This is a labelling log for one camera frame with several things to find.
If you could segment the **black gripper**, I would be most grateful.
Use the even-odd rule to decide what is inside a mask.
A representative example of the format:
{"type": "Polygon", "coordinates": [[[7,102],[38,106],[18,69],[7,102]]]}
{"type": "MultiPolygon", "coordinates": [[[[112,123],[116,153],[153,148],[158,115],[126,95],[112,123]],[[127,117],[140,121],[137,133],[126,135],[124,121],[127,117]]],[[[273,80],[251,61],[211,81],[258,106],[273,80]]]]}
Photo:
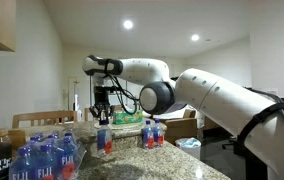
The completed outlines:
{"type": "MultiPolygon", "coordinates": [[[[95,105],[104,105],[104,112],[107,118],[113,116],[114,106],[109,104],[109,87],[95,86],[94,87],[94,101],[95,105]]],[[[90,113],[94,118],[99,118],[101,111],[98,106],[91,106],[90,113]]]]}

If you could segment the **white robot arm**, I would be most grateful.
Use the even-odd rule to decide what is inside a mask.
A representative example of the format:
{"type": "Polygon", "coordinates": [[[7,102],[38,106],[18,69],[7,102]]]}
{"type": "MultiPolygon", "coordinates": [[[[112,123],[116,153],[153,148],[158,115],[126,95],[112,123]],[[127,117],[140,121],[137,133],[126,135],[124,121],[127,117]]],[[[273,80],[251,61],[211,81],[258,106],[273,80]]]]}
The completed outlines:
{"type": "Polygon", "coordinates": [[[88,76],[118,77],[140,85],[140,106],[149,114],[161,115],[192,106],[235,135],[239,144],[271,170],[269,180],[284,180],[281,98],[195,68],[172,79],[167,64],[157,59],[89,55],[84,58],[82,69],[88,76]]]}

